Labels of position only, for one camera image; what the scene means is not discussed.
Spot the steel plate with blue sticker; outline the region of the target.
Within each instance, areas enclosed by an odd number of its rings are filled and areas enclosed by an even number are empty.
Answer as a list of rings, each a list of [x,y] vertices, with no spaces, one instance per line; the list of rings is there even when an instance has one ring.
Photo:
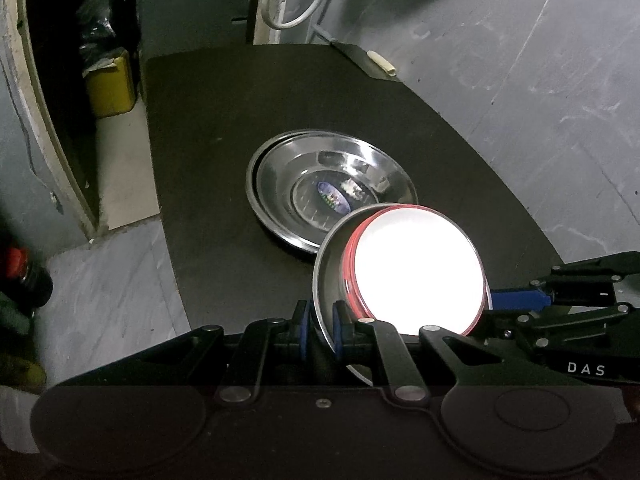
[[[274,148],[258,169],[257,185],[277,222],[320,245],[337,222],[360,208],[418,201],[410,177],[390,155],[326,130]]]

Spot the steel plate with rim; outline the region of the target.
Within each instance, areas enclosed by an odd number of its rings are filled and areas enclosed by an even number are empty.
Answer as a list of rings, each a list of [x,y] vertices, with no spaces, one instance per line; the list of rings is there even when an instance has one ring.
[[[318,129],[297,129],[292,131],[285,131],[279,133],[276,136],[262,142],[256,151],[250,156],[250,162],[246,167],[245,174],[245,194],[250,208],[254,212],[256,218],[266,231],[273,235],[276,240],[280,240],[284,244],[294,247],[296,250],[301,250],[307,254],[314,255],[318,252],[320,242],[313,242],[308,238],[296,233],[292,228],[288,226],[282,226],[281,222],[277,222],[275,218],[267,211],[266,205],[262,202],[258,195],[257,174],[262,161],[266,158],[274,148],[288,142],[289,140],[297,140],[307,134],[319,133]]]

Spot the red capped bottle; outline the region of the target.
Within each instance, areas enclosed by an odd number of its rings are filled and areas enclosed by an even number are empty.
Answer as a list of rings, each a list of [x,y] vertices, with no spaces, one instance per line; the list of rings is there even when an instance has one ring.
[[[22,310],[35,311],[49,301],[53,282],[26,248],[8,247],[1,252],[1,292]]]

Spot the yellow bin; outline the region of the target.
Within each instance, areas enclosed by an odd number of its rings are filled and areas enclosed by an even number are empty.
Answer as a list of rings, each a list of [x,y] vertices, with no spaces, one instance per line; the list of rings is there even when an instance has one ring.
[[[97,118],[125,114],[134,108],[136,90],[125,49],[104,54],[84,70],[82,76]]]

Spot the black plastic bag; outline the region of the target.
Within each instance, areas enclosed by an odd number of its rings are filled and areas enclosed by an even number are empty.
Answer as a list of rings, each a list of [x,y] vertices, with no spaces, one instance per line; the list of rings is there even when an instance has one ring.
[[[110,0],[85,0],[77,11],[79,53],[91,64],[118,48]]]

